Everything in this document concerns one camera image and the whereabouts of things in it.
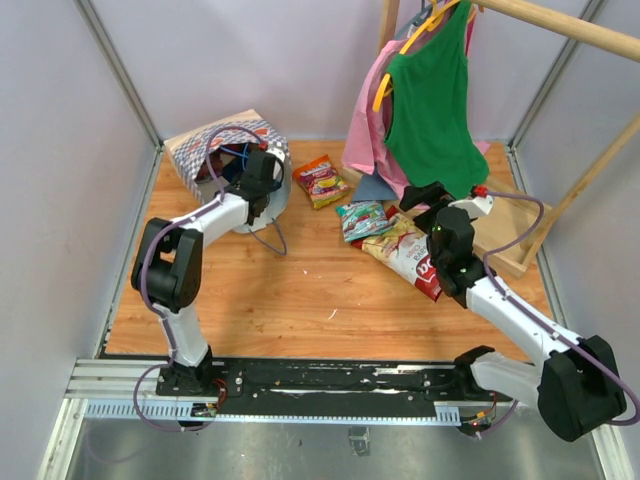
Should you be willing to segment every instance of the wooden tabletop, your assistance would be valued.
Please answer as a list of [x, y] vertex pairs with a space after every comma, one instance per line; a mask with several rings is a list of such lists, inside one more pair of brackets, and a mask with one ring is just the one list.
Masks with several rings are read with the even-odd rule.
[[[324, 154], [339, 165], [343, 145], [291, 142], [294, 168]], [[502, 145], [492, 145], [486, 157], [491, 173], [513, 184]], [[314, 210], [306, 193], [293, 185], [279, 218], [289, 247], [286, 257], [236, 233], [205, 250], [196, 305], [214, 355], [449, 360], [484, 344], [526, 358], [488, 321], [444, 295], [432, 302], [372, 256], [346, 244], [334, 207], [349, 198]], [[171, 219], [197, 206], [165, 158], [146, 219]], [[278, 245], [273, 226], [259, 234]], [[549, 313], [535, 265], [523, 278], [507, 281]], [[155, 315], [129, 282], [106, 351], [167, 353]]]

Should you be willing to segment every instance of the blue cloth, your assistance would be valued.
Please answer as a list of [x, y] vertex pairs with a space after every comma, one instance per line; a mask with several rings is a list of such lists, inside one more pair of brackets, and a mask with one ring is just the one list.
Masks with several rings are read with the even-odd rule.
[[398, 200], [398, 196], [391, 189], [387, 182], [374, 170], [372, 175], [362, 175], [362, 180], [353, 194], [352, 202], [366, 202], [369, 200]]

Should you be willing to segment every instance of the teal snack bag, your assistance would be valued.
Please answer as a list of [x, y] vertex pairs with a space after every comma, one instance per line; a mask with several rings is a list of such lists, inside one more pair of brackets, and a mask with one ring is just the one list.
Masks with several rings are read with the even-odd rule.
[[351, 243], [369, 235], [379, 235], [391, 228], [380, 202], [357, 202], [336, 207], [342, 220], [344, 241]]

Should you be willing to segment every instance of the candy bag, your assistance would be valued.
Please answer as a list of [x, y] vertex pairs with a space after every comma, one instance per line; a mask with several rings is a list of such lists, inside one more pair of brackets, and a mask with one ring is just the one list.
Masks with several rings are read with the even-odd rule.
[[386, 232], [391, 224], [380, 202], [357, 202], [336, 207], [345, 242]]
[[331, 164], [328, 155], [297, 168], [293, 178], [307, 191], [316, 209], [344, 197], [351, 188]]
[[356, 240], [351, 245], [373, 255], [434, 302], [442, 293], [427, 250], [427, 236], [395, 207], [387, 210], [392, 227], [381, 235]]

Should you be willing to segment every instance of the wooden pole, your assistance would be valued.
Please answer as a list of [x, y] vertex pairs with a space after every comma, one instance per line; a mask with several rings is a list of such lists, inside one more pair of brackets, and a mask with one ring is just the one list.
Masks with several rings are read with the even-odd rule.
[[523, 262], [528, 265], [535, 257], [538, 249], [542, 245], [542, 242], [546, 238], [549, 230], [553, 224], [560, 218], [567, 208], [574, 202], [578, 195], [580, 195], [585, 188], [593, 182], [598, 175], [605, 169], [605, 167], [613, 160], [616, 155], [624, 148], [624, 146], [629, 143], [629, 141], [635, 136], [636, 133], [640, 131], [640, 112], [636, 114], [636, 116], [629, 122], [629, 124], [620, 132], [620, 135], [611, 142], [611, 144], [607, 147], [607, 149], [602, 152], [602, 155], [598, 157], [591, 166], [587, 169], [587, 171], [573, 184], [573, 186], [569, 189], [564, 198], [560, 201], [560, 203], [551, 209], [548, 215], [545, 215], [542, 220], [541, 225], [536, 229], [536, 231], [531, 235], [531, 247], [527, 252], [525, 261]]
[[380, 22], [380, 36], [378, 38], [378, 52], [393, 38], [398, 23], [398, 9], [400, 0], [384, 0], [382, 6], [382, 21]]
[[640, 62], [640, 39], [525, 0], [471, 0], [532, 25]]

